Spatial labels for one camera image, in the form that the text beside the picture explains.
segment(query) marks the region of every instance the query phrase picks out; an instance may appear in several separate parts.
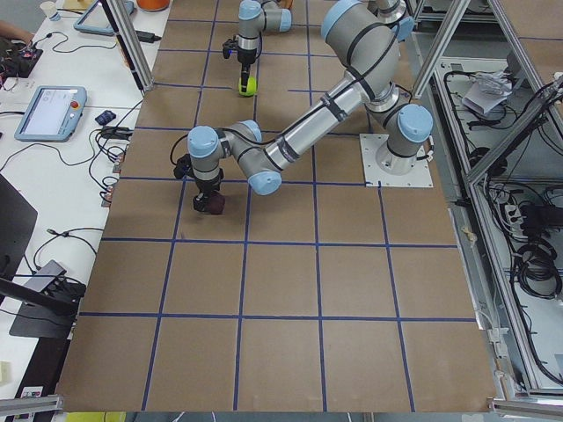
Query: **tablet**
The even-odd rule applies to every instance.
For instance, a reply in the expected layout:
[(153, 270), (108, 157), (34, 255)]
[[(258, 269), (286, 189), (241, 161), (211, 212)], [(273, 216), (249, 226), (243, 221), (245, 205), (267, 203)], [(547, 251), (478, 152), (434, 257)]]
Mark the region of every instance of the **tablet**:
[[(124, 0), (123, 5), (129, 14), (135, 10), (135, 4)], [(104, 8), (99, 0), (93, 2), (75, 22), (74, 29), (81, 33), (96, 33), (99, 35), (113, 35), (113, 29), (107, 20)]]
[(82, 86), (40, 86), (14, 137), (20, 141), (64, 142), (74, 133), (86, 103)]

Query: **yellow-green object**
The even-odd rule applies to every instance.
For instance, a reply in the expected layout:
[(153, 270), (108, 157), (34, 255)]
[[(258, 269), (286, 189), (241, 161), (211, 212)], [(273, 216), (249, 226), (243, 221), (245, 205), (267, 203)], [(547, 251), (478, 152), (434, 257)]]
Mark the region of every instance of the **yellow-green object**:
[(256, 78), (250, 76), (248, 78), (248, 84), (246, 84), (246, 92), (243, 92), (242, 81), (238, 79), (238, 93), (243, 97), (251, 97), (256, 93)]
[(67, 414), (67, 422), (124, 422), (125, 411), (88, 411)]

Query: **blue joint cap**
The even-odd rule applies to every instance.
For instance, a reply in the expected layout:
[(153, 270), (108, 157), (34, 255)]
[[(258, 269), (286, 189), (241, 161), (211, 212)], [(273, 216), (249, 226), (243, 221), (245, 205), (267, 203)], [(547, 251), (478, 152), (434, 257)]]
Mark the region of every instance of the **blue joint cap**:
[(325, 20), (323, 20), (323, 25), (320, 27), (320, 35), (323, 40), (326, 40), (326, 36), (333, 29), (334, 24), (340, 17), (347, 12), (352, 6), (360, 4), (357, 0), (339, 0), (331, 10), (326, 13)]
[(411, 36), (414, 29), (414, 19), (410, 16), (402, 18), (391, 30), (397, 34), (397, 41), (404, 41)]
[(291, 11), (289, 9), (281, 9), (280, 32), (286, 33), (291, 29)]
[(269, 195), (277, 191), (282, 184), (282, 175), (275, 171), (261, 171), (252, 174), (248, 183), (258, 195)]
[(245, 121), (240, 121), (239, 123), (245, 125), (251, 130), (252, 134), (256, 138), (256, 142), (262, 143), (262, 132), (260, 132), (260, 127), (258, 126), (258, 123), (256, 123), (254, 120), (245, 120)]
[(432, 132), (432, 114), (422, 105), (409, 104), (398, 112), (398, 129), (411, 142), (423, 143)]
[(262, 12), (260, 3), (254, 0), (243, 0), (238, 6), (238, 18), (240, 20), (252, 20), (257, 18)]
[(218, 145), (219, 135), (209, 126), (196, 126), (187, 136), (187, 148), (195, 158), (210, 156)]

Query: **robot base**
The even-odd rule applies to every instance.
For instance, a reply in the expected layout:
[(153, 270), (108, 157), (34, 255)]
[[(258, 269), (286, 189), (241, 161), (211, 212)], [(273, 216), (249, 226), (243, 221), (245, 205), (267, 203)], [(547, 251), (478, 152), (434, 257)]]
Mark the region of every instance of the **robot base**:
[[(376, 161), (376, 153), (386, 141), (388, 135), (360, 134), (362, 147), (363, 175), (367, 187), (434, 187), (427, 160), (416, 161), (414, 167), (403, 176), (396, 176), (381, 169)], [(420, 148), (419, 156), (424, 156)]]

